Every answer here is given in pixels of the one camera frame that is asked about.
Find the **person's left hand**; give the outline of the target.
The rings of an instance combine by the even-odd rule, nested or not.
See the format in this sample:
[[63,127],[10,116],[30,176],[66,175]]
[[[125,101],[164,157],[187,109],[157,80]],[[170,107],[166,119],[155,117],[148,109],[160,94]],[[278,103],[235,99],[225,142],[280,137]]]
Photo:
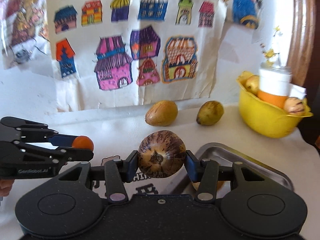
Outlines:
[[10,194],[14,181],[15,181],[14,179],[0,180],[0,196],[1,197],[6,197]]

